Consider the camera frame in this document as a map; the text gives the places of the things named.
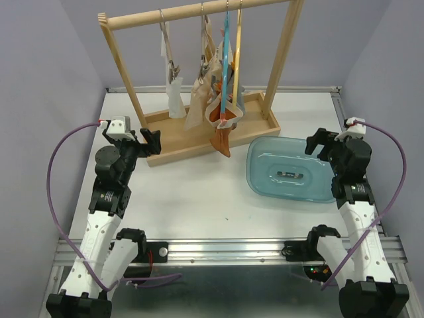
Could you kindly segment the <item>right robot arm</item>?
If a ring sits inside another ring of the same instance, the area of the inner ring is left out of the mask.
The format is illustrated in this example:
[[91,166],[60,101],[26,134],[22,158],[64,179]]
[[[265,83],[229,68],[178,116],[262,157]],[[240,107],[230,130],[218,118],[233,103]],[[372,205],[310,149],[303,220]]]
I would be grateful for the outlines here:
[[318,226],[310,232],[305,251],[312,258],[322,257],[329,266],[328,281],[337,282],[343,317],[398,317],[409,290],[390,269],[376,228],[381,216],[365,177],[372,149],[364,135],[364,128],[350,127],[341,134],[320,128],[307,137],[305,153],[312,154],[321,145],[317,157],[330,163],[334,173],[331,191],[350,248],[344,248],[336,230]]

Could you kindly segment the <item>white underwear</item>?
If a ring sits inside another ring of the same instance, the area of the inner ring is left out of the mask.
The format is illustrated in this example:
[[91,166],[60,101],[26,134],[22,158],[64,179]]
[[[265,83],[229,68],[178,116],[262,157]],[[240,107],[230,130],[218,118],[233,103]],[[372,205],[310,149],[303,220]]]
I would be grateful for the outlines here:
[[166,94],[168,96],[169,117],[172,119],[184,118],[186,110],[181,99],[181,88],[183,78],[177,77],[172,83],[168,82],[168,62],[166,60],[164,38],[162,36],[161,56],[165,61],[166,70]]

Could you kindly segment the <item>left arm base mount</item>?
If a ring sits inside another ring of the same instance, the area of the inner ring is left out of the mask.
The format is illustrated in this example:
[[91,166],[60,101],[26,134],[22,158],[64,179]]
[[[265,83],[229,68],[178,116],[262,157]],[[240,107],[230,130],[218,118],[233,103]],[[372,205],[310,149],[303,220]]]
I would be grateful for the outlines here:
[[168,261],[169,243],[166,241],[148,241],[138,248],[138,254],[132,263],[164,264]]

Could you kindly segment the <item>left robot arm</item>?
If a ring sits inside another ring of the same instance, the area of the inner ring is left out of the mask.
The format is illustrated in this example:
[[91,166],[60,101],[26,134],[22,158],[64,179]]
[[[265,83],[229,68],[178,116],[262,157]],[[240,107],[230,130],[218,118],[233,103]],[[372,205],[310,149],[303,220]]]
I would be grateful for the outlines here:
[[143,230],[119,225],[129,204],[129,180],[139,158],[161,152],[160,131],[141,129],[144,142],[134,131],[103,136],[109,145],[95,154],[95,181],[87,225],[76,259],[58,293],[51,293],[46,309],[51,317],[110,317],[112,297],[128,265],[147,255]]

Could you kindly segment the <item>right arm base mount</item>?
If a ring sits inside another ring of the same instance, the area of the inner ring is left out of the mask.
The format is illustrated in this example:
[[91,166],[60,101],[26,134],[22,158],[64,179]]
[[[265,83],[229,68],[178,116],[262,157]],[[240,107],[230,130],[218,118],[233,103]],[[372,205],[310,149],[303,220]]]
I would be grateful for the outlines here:
[[287,240],[284,242],[282,255],[288,262],[320,261],[322,257],[316,247],[307,240]]

